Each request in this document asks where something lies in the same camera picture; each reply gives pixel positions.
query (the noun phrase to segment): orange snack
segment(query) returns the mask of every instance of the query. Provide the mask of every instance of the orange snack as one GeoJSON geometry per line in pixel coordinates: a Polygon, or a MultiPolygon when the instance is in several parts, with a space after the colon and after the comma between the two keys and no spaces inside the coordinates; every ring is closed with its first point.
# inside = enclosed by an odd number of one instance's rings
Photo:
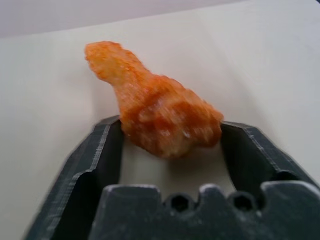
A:
{"type": "Polygon", "coordinates": [[[176,80],[151,73],[120,44],[87,44],[85,59],[100,80],[113,86],[122,130],[135,145],[171,159],[219,141],[219,111],[176,80]]]}

